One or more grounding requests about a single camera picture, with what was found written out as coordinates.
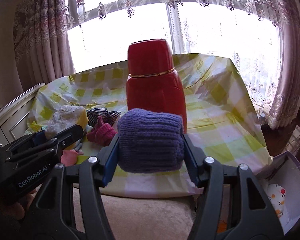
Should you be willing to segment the person's left hand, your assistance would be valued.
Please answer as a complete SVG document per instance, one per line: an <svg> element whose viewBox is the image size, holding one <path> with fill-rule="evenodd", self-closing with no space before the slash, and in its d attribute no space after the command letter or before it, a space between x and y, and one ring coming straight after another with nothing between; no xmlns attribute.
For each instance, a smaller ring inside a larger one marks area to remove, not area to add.
<svg viewBox="0 0 300 240"><path fill-rule="evenodd" d="M29 209L30 205L32 204L36 193L37 189L34 189L14 204L0 204L0 211L2 211L2 213L5 215L12 216L16 220L20 220L24 218L25 212Z"/></svg>

